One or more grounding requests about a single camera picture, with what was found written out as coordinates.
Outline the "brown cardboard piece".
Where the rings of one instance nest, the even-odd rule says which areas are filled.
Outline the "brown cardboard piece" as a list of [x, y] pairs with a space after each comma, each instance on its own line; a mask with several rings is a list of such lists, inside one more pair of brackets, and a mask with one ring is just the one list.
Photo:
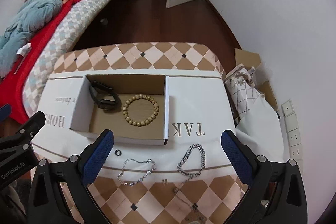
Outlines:
[[261, 60], [257, 53], [235, 49], [235, 61], [237, 65], [243, 65], [252, 77], [255, 87], [265, 95], [266, 101], [278, 111], [278, 104], [270, 85], [273, 71]]

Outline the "checkered mattress cover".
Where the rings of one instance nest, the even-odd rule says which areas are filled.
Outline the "checkered mattress cover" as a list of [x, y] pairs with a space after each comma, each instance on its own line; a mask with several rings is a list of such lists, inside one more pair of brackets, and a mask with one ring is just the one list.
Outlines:
[[80, 0], [56, 25], [50, 40], [34, 63], [23, 86], [22, 99], [25, 114], [32, 116], [58, 58], [70, 51], [88, 25], [110, 0]]

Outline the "teal blue duvet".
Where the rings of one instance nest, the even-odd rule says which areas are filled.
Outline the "teal blue duvet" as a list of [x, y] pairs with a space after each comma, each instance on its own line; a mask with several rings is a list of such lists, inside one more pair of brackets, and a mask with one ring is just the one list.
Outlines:
[[11, 71], [17, 51], [60, 12], [62, 5], [62, 0], [28, 0], [21, 6], [1, 35], [1, 78]]

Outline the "cardboard box white outside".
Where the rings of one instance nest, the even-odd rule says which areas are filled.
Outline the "cardboard box white outside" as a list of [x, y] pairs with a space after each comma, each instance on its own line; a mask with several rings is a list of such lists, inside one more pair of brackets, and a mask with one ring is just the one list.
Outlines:
[[[96, 106], [92, 81], [114, 89], [120, 104], [112, 111]], [[169, 77], [155, 74], [89, 74], [79, 90], [70, 130], [94, 139], [109, 129], [117, 143], [164, 146], [169, 135]]]

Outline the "white power strip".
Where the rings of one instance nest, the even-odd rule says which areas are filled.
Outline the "white power strip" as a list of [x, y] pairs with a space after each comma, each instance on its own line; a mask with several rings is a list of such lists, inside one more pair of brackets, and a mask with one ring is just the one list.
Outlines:
[[284, 116], [285, 130], [288, 139], [289, 156], [297, 162], [299, 170], [303, 173], [303, 148], [301, 134], [299, 131], [297, 115], [291, 99], [288, 99], [281, 105]]

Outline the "red bed sheet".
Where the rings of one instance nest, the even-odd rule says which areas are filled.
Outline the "red bed sheet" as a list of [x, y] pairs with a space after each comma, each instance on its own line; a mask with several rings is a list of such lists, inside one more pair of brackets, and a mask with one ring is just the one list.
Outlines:
[[22, 63], [18, 73], [14, 72], [19, 65], [22, 56], [17, 55], [17, 60], [12, 66], [11, 71], [5, 78], [1, 78], [1, 105], [9, 104], [11, 106], [10, 118], [18, 123], [24, 123], [29, 116], [25, 114], [23, 108], [22, 91], [29, 72], [32, 70], [35, 61], [42, 53], [46, 44], [50, 40], [56, 25], [66, 16], [70, 8], [80, 0], [63, 0], [60, 12], [53, 17], [42, 29], [37, 31], [29, 43], [31, 43], [31, 51]]

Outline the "black smart band watch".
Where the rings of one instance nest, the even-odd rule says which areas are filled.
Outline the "black smart band watch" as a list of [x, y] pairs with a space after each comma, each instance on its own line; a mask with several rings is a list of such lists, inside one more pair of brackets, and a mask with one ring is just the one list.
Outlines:
[[89, 93], [96, 106], [106, 111], [112, 111], [120, 104], [120, 98], [114, 89], [104, 83], [92, 81]]

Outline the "white checked fabric bag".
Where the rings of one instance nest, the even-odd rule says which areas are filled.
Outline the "white checked fabric bag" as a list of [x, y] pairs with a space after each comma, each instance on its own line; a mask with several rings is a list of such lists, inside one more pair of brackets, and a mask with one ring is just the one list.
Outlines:
[[236, 136], [255, 155], [284, 162], [284, 141], [278, 114], [256, 88], [252, 73], [253, 70], [240, 64], [224, 80], [238, 113]]

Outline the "white charger on bed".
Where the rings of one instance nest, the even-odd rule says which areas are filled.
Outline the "white charger on bed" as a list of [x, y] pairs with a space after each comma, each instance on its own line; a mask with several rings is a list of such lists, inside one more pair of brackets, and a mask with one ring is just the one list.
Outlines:
[[31, 49], [31, 43], [26, 43], [26, 45], [18, 49], [17, 55], [25, 57], [29, 53], [30, 49]]

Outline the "black phone on bed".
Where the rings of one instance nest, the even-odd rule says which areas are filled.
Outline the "black phone on bed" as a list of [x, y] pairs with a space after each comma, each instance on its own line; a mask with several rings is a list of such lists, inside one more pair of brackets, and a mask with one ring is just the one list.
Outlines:
[[14, 74], [16, 75], [18, 73], [18, 70], [20, 69], [22, 63], [25, 61], [25, 59], [27, 58], [27, 55], [29, 54], [29, 52], [31, 51], [31, 48], [29, 48], [28, 50], [26, 50], [24, 53], [23, 53], [23, 57], [19, 63], [19, 65], [17, 66]]

